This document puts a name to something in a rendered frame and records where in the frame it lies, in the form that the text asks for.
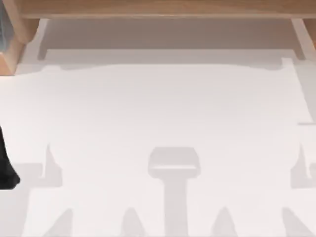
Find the pale wooden cupboard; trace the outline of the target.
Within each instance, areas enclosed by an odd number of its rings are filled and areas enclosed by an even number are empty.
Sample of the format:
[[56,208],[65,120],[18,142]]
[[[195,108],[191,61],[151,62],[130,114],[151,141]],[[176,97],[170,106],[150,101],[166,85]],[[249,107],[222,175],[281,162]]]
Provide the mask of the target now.
[[66,23],[223,22],[237,33],[247,25],[302,19],[316,37],[316,0],[0,0],[19,43],[26,45],[40,20]]

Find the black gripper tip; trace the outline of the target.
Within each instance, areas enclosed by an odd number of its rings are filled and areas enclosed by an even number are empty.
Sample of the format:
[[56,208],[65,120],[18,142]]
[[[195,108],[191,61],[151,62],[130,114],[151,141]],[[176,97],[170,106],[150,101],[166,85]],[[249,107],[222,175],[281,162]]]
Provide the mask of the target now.
[[0,190],[12,190],[20,183],[6,151],[2,128],[0,127]]

